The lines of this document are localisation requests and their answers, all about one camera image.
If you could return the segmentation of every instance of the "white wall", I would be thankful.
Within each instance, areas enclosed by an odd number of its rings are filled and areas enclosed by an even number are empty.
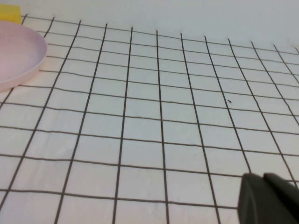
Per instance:
[[[298,0],[0,0],[22,14],[140,31],[299,44]]]

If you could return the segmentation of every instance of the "pink plate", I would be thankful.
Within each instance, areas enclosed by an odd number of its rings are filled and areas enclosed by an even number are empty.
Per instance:
[[[47,43],[38,32],[0,21],[0,91],[31,79],[47,55]]]

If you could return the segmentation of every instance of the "yellow block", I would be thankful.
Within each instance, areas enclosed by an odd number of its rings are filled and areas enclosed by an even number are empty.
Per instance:
[[[21,10],[19,6],[0,4],[0,20],[21,24]]]

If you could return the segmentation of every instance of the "grid paper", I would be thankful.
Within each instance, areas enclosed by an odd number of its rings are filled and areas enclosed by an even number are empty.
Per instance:
[[[0,223],[238,223],[299,185],[299,51],[23,17],[48,55],[0,94]]]

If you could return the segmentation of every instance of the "black object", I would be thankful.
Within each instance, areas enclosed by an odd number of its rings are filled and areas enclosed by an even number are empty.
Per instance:
[[[276,174],[244,174],[240,224],[299,224],[299,190]]]

